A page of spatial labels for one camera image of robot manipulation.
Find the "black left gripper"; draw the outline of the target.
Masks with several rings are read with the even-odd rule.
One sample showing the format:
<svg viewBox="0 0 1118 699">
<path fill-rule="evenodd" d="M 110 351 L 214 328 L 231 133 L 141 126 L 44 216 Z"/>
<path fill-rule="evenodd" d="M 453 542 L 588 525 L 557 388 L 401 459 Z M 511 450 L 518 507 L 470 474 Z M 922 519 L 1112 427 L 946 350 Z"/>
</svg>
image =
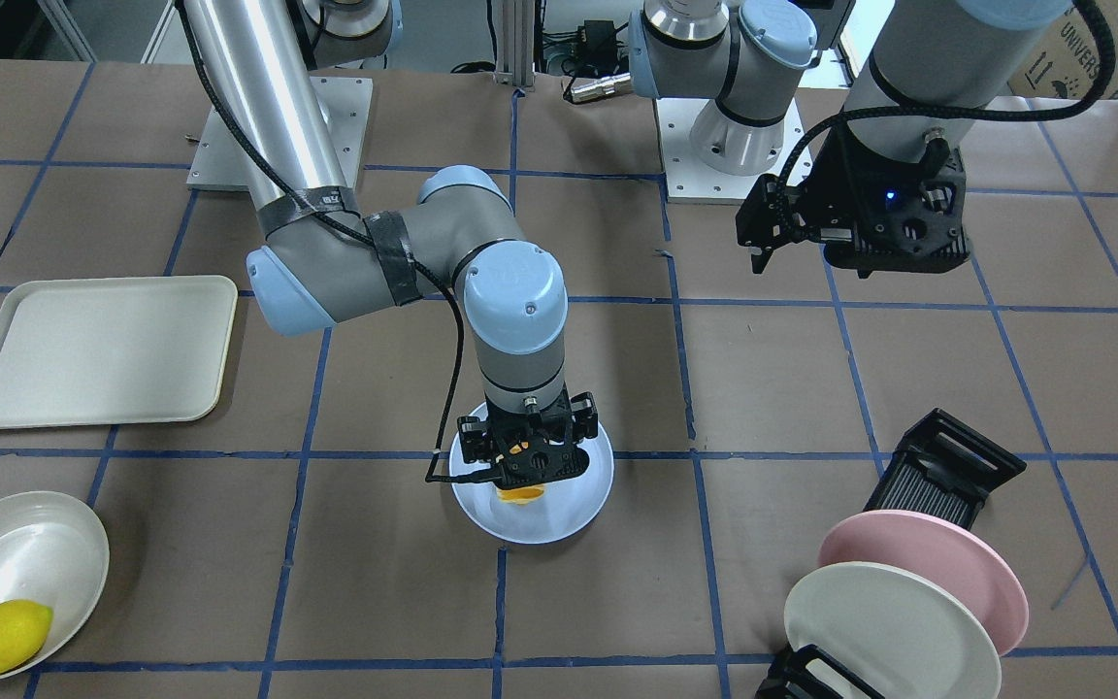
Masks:
<svg viewBox="0 0 1118 699">
<path fill-rule="evenodd" d="M 811 169 L 811 221 L 821 227 L 831 266 L 872 273 L 942 274 L 972 256 L 963 224 L 966 168 L 942 132 L 915 162 L 862 145 L 847 125 L 833 127 Z M 762 275 L 773 253 L 811 240 L 795 204 L 804 185 L 760 174 L 736 212 L 737 243 Z"/>
</svg>

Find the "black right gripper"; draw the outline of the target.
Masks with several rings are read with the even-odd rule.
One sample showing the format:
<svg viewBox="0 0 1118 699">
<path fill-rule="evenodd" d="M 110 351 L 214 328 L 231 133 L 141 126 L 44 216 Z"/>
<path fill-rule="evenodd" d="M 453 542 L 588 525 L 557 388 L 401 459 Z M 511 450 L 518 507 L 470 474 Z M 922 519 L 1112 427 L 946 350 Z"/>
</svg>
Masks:
<svg viewBox="0 0 1118 699">
<path fill-rule="evenodd" d="M 487 417 L 457 421 L 461 463 L 487 463 L 459 483 L 533 487 L 580 478 L 591 463 L 582 441 L 599 437 L 598 412 L 593 393 L 569 397 L 567 390 L 544 408 L 525 399 L 523 415 L 487 404 Z"/>
</svg>

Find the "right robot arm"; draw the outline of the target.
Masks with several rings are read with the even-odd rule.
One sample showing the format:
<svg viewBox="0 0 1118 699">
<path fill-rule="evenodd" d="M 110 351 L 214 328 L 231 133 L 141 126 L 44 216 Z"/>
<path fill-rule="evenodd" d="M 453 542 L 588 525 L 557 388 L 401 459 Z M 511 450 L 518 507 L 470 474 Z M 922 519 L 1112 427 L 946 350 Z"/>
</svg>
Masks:
<svg viewBox="0 0 1118 699">
<path fill-rule="evenodd" d="M 447 302 L 457 359 L 476 358 L 485 416 L 457 421 L 467 475 L 427 481 L 532 487 L 582 475 L 599 437 L 593 395 L 565 384 L 569 297 L 550 252 L 525 239 L 509 196 L 474 166 L 436 171 L 415 204 L 370 212 L 337 145 L 320 70 L 377 56 L 399 32 L 391 1 L 178 1 L 214 114 L 236 145 L 260 225 L 246 257 L 258 309 L 307 336 L 427 295 Z"/>
</svg>

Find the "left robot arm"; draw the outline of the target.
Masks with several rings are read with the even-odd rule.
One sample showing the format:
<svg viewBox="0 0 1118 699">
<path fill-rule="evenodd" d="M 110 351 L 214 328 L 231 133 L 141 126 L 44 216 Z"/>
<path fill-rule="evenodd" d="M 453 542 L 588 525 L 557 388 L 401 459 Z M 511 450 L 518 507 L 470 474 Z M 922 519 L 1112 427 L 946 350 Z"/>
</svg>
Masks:
<svg viewBox="0 0 1118 699">
<path fill-rule="evenodd" d="M 762 273 L 785 245 L 817 243 L 830 265 L 941 274 L 972 256 L 960 142 L 976 122 L 1051 122 L 1092 108 L 1117 67 L 1095 1 L 897 1 L 837 114 L 740 164 L 735 136 L 776 136 L 804 70 L 830 45 L 847 1 L 646 1 L 631 17 L 631 81 L 641 96 L 705 101 L 705 161 L 754 177 L 735 217 Z M 1059 108 L 991 108 L 1013 70 L 1073 10 L 1091 31 L 1093 78 Z"/>
</svg>

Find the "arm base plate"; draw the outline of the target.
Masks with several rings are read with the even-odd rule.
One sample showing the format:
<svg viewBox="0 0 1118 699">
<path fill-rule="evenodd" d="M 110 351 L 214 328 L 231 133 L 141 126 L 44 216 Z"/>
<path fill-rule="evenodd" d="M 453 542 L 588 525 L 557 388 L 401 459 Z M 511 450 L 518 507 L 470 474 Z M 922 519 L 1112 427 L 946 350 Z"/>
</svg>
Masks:
<svg viewBox="0 0 1118 699">
<path fill-rule="evenodd" d="M 356 189 L 373 102 L 373 81 L 367 77 L 312 77 L 311 83 L 322 108 L 330 142 L 337 148 L 345 186 Z M 256 166 L 243 154 L 243 148 L 234 141 L 221 116 L 209 111 L 186 185 L 199 191 L 246 193 L 249 178 L 258 172 Z"/>
<path fill-rule="evenodd" d="M 760 174 L 780 174 L 805 133 L 795 102 L 768 127 L 731 122 L 710 100 L 664 98 L 655 107 L 671 202 L 742 202 Z"/>
</svg>

